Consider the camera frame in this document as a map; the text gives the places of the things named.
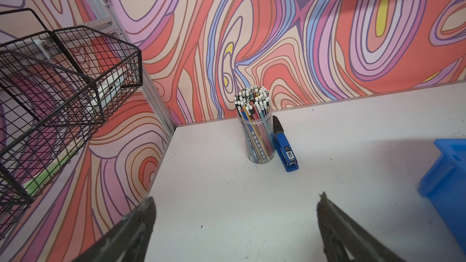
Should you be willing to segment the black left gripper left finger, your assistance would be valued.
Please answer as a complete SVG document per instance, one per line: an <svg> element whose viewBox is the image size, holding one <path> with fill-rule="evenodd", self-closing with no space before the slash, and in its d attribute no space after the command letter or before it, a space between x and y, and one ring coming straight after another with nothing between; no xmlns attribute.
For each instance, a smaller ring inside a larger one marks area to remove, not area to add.
<svg viewBox="0 0 466 262"><path fill-rule="evenodd" d="M157 210L154 199L144 199L76 262L143 262L148 250Z"/></svg>

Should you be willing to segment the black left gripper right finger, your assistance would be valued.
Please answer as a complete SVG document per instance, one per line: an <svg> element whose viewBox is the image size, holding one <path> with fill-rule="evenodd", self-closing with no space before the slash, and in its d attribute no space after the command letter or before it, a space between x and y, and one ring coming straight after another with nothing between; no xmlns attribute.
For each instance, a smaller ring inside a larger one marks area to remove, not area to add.
<svg viewBox="0 0 466 262"><path fill-rule="evenodd" d="M336 206L325 192L317 204L317 219L329 262L403 261Z"/></svg>

